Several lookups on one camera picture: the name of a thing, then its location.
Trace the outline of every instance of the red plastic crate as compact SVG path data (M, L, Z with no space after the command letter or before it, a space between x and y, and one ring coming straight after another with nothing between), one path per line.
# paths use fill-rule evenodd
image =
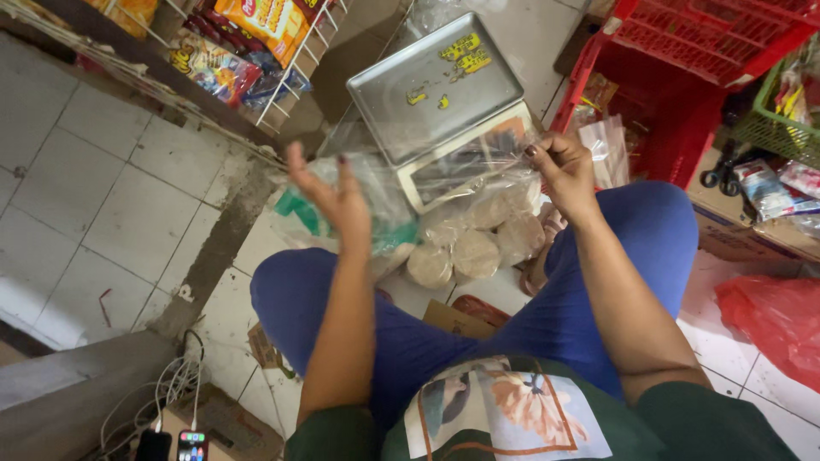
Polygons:
M744 84L817 31L818 1L620 0L604 30L714 84Z
M567 130L592 71L619 85L608 105L610 115L621 114L625 123L639 121L649 128L632 174L689 187L712 145L727 90L599 32L581 52L551 130Z

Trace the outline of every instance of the orange snack bag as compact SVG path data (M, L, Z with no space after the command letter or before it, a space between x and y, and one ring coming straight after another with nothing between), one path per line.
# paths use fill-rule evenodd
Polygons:
M282 67L310 27L292 0L217 0L213 9L265 42Z

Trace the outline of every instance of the concrete wall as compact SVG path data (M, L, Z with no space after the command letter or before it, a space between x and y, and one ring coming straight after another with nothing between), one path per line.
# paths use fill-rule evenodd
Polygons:
M99 445L117 402L174 356L170 340L141 331L0 367L0 459L76 461ZM129 396L108 428L132 419L150 395L146 387Z

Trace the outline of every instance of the chip bag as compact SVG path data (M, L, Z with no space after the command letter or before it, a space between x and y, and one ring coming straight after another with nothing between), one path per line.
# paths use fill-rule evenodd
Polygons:
M231 107L239 106L262 74L259 67L187 29L177 31L171 40L168 61Z
M214 11L265 42L287 67L310 25L292 0L217 0Z

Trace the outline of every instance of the green plastic basket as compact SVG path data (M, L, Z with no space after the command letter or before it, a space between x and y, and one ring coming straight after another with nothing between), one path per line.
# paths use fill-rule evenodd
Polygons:
M767 108L780 88L777 77L783 66L784 61L780 61L769 71L752 111L738 122L733 137L820 169L820 130Z

